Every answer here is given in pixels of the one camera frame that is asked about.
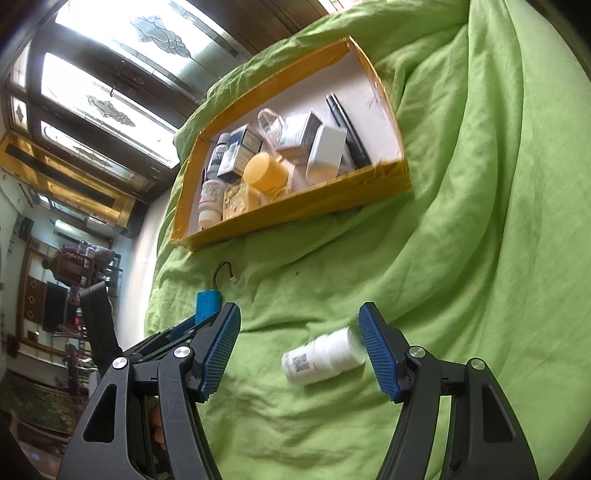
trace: metal screw head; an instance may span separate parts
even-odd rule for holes
[[[473,358],[470,361],[470,365],[472,366],[472,368],[475,368],[476,370],[484,370],[484,368],[486,367],[486,364],[479,358]]]
[[[189,356],[191,353],[191,349],[188,346],[180,346],[174,351],[174,356],[176,358],[185,358]]]
[[[408,349],[408,353],[414,358],[423,358],[425,356],[425,349],[422,346],[412,346]]]
[[[125,365],[127,365],[127,359],[124,356],[119,356],[113,360],[113,368],[117,370],[121,370]]]

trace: yellow lid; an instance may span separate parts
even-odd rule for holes
[[[252,157],[242,175],[245,183],[270,196],[281,190],[288,178],[287,168],[277,163],[267,152],[260,152]]]

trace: blue battery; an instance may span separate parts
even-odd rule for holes
[[[199,325],[222,309],[222,293],[219,290],[204,290],[197,293],[195,325]]]

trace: qr code label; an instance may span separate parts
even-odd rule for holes
[[[304,370],[309,370],[310,366],[308,364],[308,356],[304,353],[302,355],[298,355],[293,357],[292,362],[294,364],[294,368],[296,373],[303,372]]]

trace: electrical wire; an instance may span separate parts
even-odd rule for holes
[[[220,263],[217,268],[216,271],[213,273],[213,289],[217,290],[217,274],[219,273],[219,271],[223,268],[224,265],[228,266],[228,272],[230,273],[230,280],[233,280],[234,277],[234,273],[232,272],[232,264],[230,262],[222,262]]]

